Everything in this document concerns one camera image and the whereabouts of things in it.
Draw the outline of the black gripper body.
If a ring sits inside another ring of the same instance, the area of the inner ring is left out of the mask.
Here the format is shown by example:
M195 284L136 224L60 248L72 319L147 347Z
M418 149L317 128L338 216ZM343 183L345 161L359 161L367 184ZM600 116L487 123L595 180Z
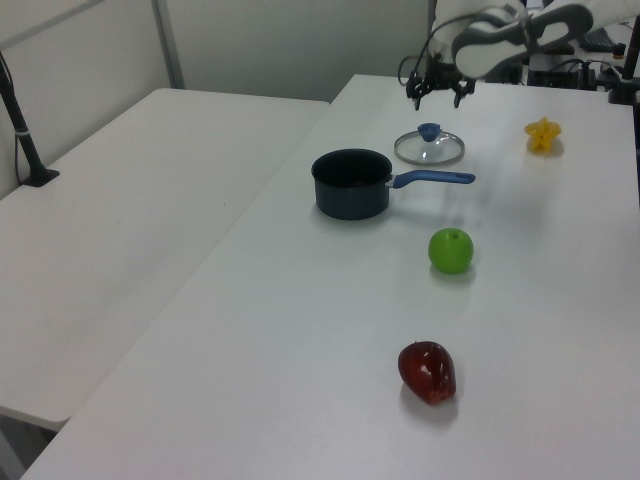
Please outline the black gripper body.
M415 87L420 87L422 94L452 90L455 83L467 81L474 80L463 76L454 65L442 62L438 56L428 55L426 60L418 60L411 70L407 81L407 93L410 94Z

